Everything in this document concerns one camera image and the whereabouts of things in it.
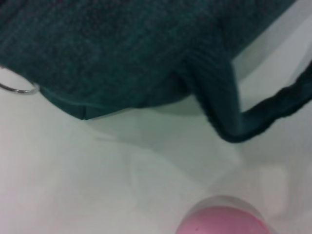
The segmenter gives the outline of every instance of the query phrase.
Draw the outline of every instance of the metal ring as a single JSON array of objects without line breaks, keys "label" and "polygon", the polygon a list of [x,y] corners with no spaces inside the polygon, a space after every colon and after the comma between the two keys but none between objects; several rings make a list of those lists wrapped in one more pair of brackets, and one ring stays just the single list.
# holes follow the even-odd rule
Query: metal ring
[{"label": "metal ring", "polygon": [[32,95],[32,94],[37,93],[39,91],[39,85],[32,83],[32,82],[30,82],[30,83],[34,87],[33,89],[30,89],[30,90],[14,89],[14,88],[11,88],[11,87],[6,86],[6,85],[1,84],[1,83],[0,83],[0,88],[6,90],[8,92],[11,92],[11,93],[22,94],[22,95]]}]

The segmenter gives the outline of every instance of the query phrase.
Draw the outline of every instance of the pink object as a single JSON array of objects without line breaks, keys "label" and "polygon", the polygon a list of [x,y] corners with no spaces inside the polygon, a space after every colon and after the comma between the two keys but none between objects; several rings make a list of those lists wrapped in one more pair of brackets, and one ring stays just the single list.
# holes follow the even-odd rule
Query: pink object
[{"label": "pink object", "polygon": [[232,207],[210,207],[185,219],[176,234],[270,234],[252,214]]}]

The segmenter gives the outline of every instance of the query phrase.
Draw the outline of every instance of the white table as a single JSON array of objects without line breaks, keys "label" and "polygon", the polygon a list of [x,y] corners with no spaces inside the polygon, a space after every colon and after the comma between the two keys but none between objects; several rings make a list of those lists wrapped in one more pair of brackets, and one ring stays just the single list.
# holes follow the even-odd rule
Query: white table
[{"label": "white table", "polygon": [[[243,107],[312,59],[312,1],[299,0],[235,60]],[[21,85],[0,71],[0,81]],[[196,102],[91,121],[41,95],[0,90],[1,234],[173,234],[200,200],[241,198],[279,234],[312,230],[312,104],[240,145]]]}]

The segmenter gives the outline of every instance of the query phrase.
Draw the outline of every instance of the ribbed fabric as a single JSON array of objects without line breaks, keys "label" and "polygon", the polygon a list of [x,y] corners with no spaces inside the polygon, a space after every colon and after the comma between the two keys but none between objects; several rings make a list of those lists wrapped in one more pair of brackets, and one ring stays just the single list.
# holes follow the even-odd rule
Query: ribbed fabric
[{"label": "ribbed fabric", "polygon": [[240,111],[231,60],[296,0],[0,0],[0,65],[81,119],[194,94],[242,142],[312,98],[297,83]]}]

